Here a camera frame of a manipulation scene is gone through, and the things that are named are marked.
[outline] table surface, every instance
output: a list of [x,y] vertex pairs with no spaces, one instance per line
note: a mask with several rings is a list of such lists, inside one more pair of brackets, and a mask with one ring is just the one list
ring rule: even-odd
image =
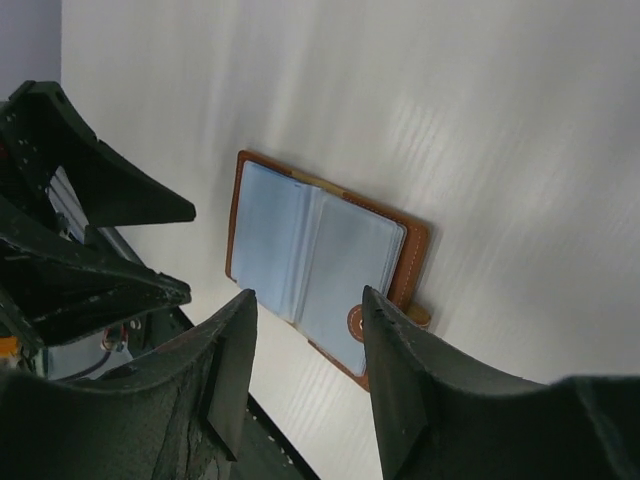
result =
[[[239,150],[420,217],[432,331],[510,373],[635,373],[640,5],[597,0],[63,1],[63,86],[193,201],[126,228],[207,318]],[[367,394],[260,311],[251,392],[322,478],[380,478]]]

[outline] wire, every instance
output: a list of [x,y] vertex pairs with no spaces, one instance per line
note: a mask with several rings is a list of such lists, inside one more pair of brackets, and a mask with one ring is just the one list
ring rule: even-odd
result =
[[86,377],[87,375],[90,375],[93,372],[95,372],[96,370],[98,370],[100,367],[104,366],[104,364],[107,363],[107,361],[109,360],[109,357],[111,357],[111,352],[105,352],[105,354],[102,356],[102,358],[100,360],[98,360],[98,362],[95,365],[92,365],[92,366],[90,366],[88,368],[85,368],[81,372],[74,373],[73,375],[69,375],[68,377],[58,378],[58,379],[56,379],[56,381],[57,382],[71,382],[73,380],[78,380],[80,378]]

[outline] brown book cover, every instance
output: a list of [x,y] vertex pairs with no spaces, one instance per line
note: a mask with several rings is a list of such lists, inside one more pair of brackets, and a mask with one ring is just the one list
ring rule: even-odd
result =
[[[337,185],[329,183],[321,178],[308,175],[300,170],[285,165],[284,163],[273,160],[269,157],[261,155],[259,153],[243,150],[238,153],[238,164],[236,168],[235,185],[233,189],[233,199],[231,202],[231,212],[229,215],[229,241],[227,244],[227,259],[225,272],[227,277],[234,280],[231,277],[231,259],[233,257],[233,242],[236,230],[236,215],[238,211],[238,198],[240,196],[240,184],[242,182],[242,173],[245,162],[254,162],[262,165],[266,168],[274,170],[282,175],[286,175],[290,178],[298,180],[299,182],[307,183],[320,187],[325,191],[336,195],[350,203],[358,205],[369,211],[377,213],[383,217],[389,218],[396,223],[403,225],[406,228],[406,237],[396,270],[393,274],[391,286],[387,298],[396,305],[400,310],[409,314],[409,316],[416,322],[416,324],[426,327],[429,324],[429,315],[419,306],[412,304],[411,299],[413,297],[414,290],[416,288],[420,271],[429,246],[430,232],[428,226],[415,218],[412,218],[404,213],[398,212],[390,207],[382,205],[371,199],[358,195],[357,193],[350,192]],[[358,341],[362,342],[362,309],[361,305],[354,305],[347,318],[345,318],[345,328],[348,328],[351,335]],[[369,382],[367,374],[363,376],[353,375],[347,368],[337,362],[329,354],[324,352],[321,348],[315,345],[311,340],[309,343],[318,349],[325,357],[327,357],[332,363],[334,363],[340,370],[342,370],[349,377],[354,379],[360,386],[369,390]]]

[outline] cable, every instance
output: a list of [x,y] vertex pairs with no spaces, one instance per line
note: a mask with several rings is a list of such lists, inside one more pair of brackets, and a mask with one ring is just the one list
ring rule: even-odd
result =
[[109,360],[109,357],[111,357],[111,352],[105,352],[102,358],[98,360],[98,362],[95,365],[92,365],[89,368],[85,368],[81,372],[74,373],[73,375],[69,375],[68,377],[58,378],[56,379],[56,381],[71,382],[73,380],[78,380],[80,378],[86,377],[87,375],[90,375],[96,370],[98,370],[100,367],[104,366],[104,364],[107,363],[107,361]]

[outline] open book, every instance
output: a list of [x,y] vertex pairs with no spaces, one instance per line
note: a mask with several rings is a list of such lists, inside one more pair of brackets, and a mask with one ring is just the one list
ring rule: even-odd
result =
[[[406,308],[429,237],[415,220],[392,218],[358,200],[240,152],[227,258],[229,277],[254,289],[263,306],[354,378],[366,373],[359,311],[364,286],[389,296],[395,280],[402,286],[395,303]],[[401,265],[403,253],[407,265]]]

